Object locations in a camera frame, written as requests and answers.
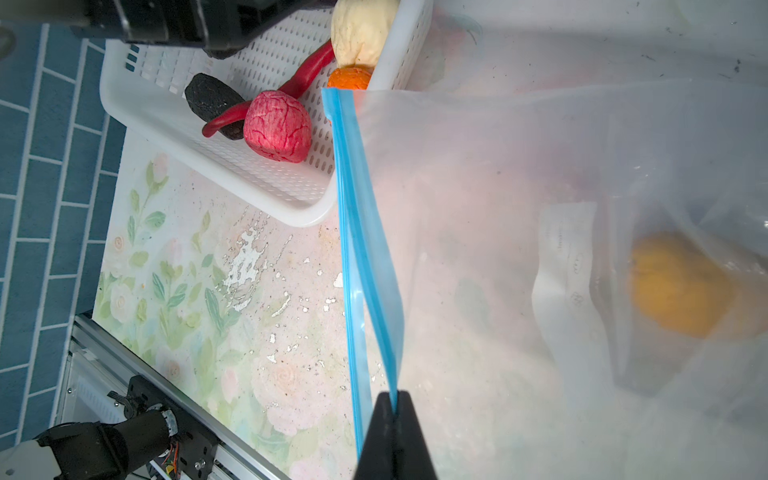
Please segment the yellow toy lemon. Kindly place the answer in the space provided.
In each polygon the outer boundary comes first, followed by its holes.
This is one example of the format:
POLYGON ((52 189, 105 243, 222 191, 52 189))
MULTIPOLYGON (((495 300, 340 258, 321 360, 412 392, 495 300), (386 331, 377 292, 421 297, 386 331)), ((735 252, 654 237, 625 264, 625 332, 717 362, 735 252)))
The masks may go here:
POLYGON ((693 242, 660 233, 634 243, 629 289, 639 313, 663 329, 705 338, 733 306, 736 288, 693 242))

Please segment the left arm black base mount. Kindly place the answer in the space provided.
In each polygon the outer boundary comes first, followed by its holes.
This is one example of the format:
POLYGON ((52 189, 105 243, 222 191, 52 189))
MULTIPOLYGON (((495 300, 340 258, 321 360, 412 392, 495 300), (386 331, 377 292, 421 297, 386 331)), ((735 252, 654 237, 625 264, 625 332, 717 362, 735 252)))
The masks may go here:
POLYGON ((218 437, 178 401, 142 376, 127 392, 108 397, 123 408, 123 434, 129 466, 150 466, 169 479, 206 479, 213 472, 218 437))

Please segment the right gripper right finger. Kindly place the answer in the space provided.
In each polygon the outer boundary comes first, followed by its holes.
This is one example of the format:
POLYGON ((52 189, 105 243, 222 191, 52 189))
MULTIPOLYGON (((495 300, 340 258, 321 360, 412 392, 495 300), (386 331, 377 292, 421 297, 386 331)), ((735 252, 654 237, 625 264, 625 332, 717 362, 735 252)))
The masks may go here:
POLYGON ((399 390, 393 423, 393 478, 437 480, 426 441, 408 392, 399 390))

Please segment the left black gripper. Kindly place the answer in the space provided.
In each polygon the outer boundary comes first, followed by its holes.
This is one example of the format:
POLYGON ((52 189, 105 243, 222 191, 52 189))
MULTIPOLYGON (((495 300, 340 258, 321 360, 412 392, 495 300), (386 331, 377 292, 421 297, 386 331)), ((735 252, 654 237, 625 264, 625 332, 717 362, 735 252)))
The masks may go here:
POLYGON ((301 10, 328 10, 333 1, 51 0, 3 1, 3 20, 69 27, 80 38, 201 49, 226 59, 301 10))

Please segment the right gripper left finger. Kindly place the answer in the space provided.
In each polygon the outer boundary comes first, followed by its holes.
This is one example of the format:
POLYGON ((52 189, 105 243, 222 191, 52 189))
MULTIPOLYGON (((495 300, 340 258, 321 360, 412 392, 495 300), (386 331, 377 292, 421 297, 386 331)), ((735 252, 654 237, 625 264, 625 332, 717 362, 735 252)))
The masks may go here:
POLYGON ((390 394, 378 395, 373 408, 354 480, 394 480, 396 414, 390 394))

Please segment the clear zip bag blue zipper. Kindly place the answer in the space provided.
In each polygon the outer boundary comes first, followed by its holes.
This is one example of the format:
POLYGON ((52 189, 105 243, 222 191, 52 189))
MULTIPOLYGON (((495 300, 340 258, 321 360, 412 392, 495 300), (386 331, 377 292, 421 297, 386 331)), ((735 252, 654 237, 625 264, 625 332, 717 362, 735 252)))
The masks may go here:
POLYGON ((358 460, 402 390, 438 479, 766 477, 765 88, 322 97, 358 460), (632 304, 660 233, 736 288, 705 338, 632 304))

